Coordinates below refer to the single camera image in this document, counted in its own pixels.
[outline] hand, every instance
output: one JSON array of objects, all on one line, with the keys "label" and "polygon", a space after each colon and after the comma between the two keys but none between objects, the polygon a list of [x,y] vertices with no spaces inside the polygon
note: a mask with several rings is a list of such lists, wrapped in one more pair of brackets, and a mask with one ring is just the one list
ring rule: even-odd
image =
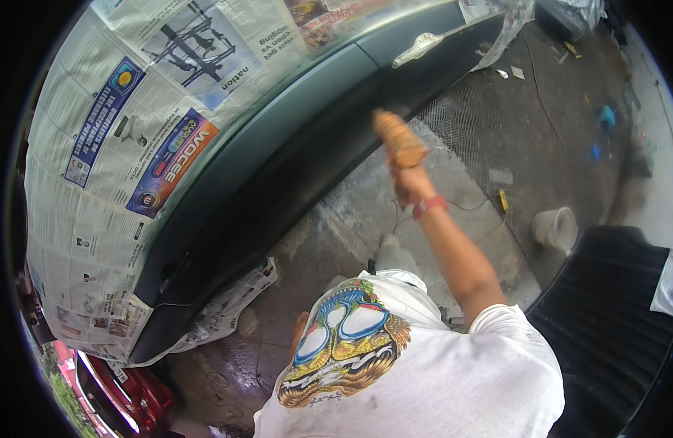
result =
[{"label": "hand", "polygon": [[421,164],[410,169],[402,169],[398,168],[392,160],[388,160],[388,165],[390,166],[394,192],[403,208],[410,204],[418,204],[428,197],[436,196],[434,184]]}]

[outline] electrical cable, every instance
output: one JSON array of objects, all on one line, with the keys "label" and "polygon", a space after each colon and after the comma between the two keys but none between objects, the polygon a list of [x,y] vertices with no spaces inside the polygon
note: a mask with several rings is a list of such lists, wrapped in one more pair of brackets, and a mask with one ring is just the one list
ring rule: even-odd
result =
[{"label": "electrical cable", "polygon": [[[477,210],[477,209],[479,209],[480,207],[482,207],[483,205],[485,205],[485,203],[487,203],[487,201],[489,201],[490,199],[489,199],[488,197],[486,197],[486,198],[485,198],[479,205],[476,205],[475,207],[472,207],[472,208],[466,208],[466,207],[464,207],[464,206],[461,206],[461,205],[458,204],[458,203],[455,203],[455,202],[452,201],[452,200],[448,200],[448,199],[444,199],[444,200],[446,200],[447,203],[449,203],[449,204],[451,204],[451,205],[454,205],[454,206],[460,208],[461,210],[464,210],[464,211],[466,211],[466,212],[472,212],[473,210]],[[399,220],[399,203],[397,202],[397,199],[396,199],[395,197],[392,199],[392,202],[393,202],[393,205],[394,205],[394,227],[393,227],[393,234],[395,234],[395,233],[397,232],[397,227],[400,226],[401,223],[403,223],[403,222],[405,222],[405,221],[408,221],[408,220],[410,220],[410,219],[413,219],[413,216],[407,216],[407,217],[405,217],[404,219]],[[483,239],[488,238],[488,237],[490,237],[490,236],[493,235],[493,234],[496,234],[497,232],[499,232],[499,230],[501,230],[502,228],[504,228],[504,226],[505,226],[506,223],[507,223],[507,214],[505,213],[505,217],[504,217],[504,219],[502,220],[502,223],[499,225],[499,227],[497,227],[497,228],[495,228],[493,231],[491,231],[491,232],[485,234],[485,235],[482,236],[481,238],[476,239],[476,242],[482,241]]]},{"label": "electrical cable", "polygon": [[553,131],[556,133],[556,136],[558,136],[558,140],[560,140],[561,146],[563,147],[563,149],[567,153],[568,148],[565,147],[565,143],[563,143],[563,139],[561,138],[560,133],[558,132],[558,128],[555,127],[555,123],[553,123],[553,119],[551,118],[551,115],[548,114],[548,110],[546,109],[546,105],[543,103],[543,98],[541,97],[541,89],[538,87],[538,77],[536,76],[536,66],[534,65],[534,56],[531,54],[531,47],[528,45],[528,40],[526,39],[525,32],[522,32],[521,36],[524,38],[524,42],[526,43],[526,50],[528,50],[528,57],[531,59],[531,71],[534,73],[534,84],[536,85],[536,92],[538,93],[538,101],[541,102],[541,107],[543,108],[543,112],[546,113],[546,117],[548,118],[548,121],[551,122],[551,127],[553,127]]}]

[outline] car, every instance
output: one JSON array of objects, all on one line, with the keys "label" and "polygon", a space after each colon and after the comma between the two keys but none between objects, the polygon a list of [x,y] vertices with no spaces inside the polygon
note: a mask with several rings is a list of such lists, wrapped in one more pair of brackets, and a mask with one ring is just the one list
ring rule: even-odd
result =
[{"label": "car", "polygon": [[123,369],[76,352],[76,385],[92,412],[112,436],[149,437],[170,424],[176,398],[147,368]]},{"label": "car", "polygon": [[[54,336],[131,366],[170,351],[380,146],[373,110],[413,117],[518,20],[456,1],[285,0],[244,25],[193,0],[170,17],[145,9],[165,21],[151,28],[133,2],[103,3],[82,12],[36,101],[27,261]],[[437,43],[413,48],[427,33]]]}]

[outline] car body panel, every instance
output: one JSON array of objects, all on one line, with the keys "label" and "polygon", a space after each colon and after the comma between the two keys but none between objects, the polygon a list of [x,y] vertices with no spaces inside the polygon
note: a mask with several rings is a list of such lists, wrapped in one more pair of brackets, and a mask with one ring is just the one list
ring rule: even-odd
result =
[{"label": "car body panel", "polygon": [[[504,15],[470,26],[453,20],[446,29],[456,16],[451,8],[458,5],[394,21],[342,48],[274,99],[207,165],[157,236],[141,274],[135,293],[156,308],[131,352],[133,362],[171,348],[212,296],[379,146],[373,109],[411,118],[477,65],[475,51],[496,40]],[[445,19],[433,20],[437,15]],[[452,29],[423,58],[392,68],[400,49],[409,48],[407,39]],[[406,38],[397,49],[374,61],[368,52],[400,30]]]}]

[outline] shoe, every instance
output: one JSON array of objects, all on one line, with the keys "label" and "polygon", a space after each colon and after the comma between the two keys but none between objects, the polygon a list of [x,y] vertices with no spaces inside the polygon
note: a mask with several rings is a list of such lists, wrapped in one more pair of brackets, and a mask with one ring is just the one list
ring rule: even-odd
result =
[{"label": "shoe", "polygon": [[386,245],[393,245],[399,248],[399,239],[394,234],[383,234],[383,239],[381,240],[381,247]]}]

